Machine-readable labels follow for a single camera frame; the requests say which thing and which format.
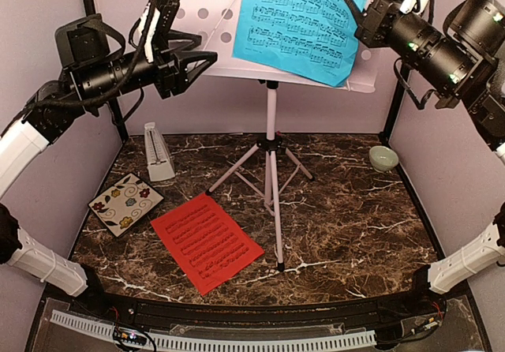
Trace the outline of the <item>white music stand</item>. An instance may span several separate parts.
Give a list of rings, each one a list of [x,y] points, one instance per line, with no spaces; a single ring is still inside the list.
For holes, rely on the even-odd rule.
[[[235,58],[234,41],[240,10],[241,0],[181,0],[181,10],[175,25],[179,30],[202,36],[204,51],[218,53],[218,60],[208,70],[209,74],[253,79],[259,87],[264,88],[267,101],[266,129],[260,139],[228,169],[227,175],[238,175],[251,157],[263,155],[264,187],[258,193],[264,207],[275,220],[280,220],[279,196],[284,190],[284,184],[279,182],[278,157],[284,148],[276,125],[279,84],[285,82],[333,87],[270,66]],[[362,72],[360,68],[367,57],[367,52],[358,49],[351,74],[343,86],[336,88],[371,92],[375,75],[372,72]]]

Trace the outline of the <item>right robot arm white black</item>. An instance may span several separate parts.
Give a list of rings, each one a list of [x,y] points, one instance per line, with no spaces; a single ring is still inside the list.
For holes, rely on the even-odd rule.
[[[504,158],[504,8],[496,0],[465,0],[438,31],[406,0],[344,0],[368,48],[389,47],[419,72],[439,99],[462,104],[483,141]]]

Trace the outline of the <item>blue sheet music page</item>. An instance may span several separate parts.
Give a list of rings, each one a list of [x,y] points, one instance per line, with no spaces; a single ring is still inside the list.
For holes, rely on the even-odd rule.
[[[233,56],[341,87],[354,66],[356,28],[343,0],[241,0]]]

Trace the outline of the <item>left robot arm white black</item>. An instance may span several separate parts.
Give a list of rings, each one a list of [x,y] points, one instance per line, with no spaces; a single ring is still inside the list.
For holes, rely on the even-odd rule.
[[[166,99],[185,92],[218,60],[202,51],[199,35],[173,30],[171,15],[155,14],[135,51],[126,54],[125,38],[94,14],[57,29],[60,77],[48,81],[1,134],[1,192],[53,144],[79,117],[110,99],[155,85]],[[6,207],[1,208],[1,262],[49,283],[94,317],[111,311],[111,300],[95,270],[73,263],[31,238]]]

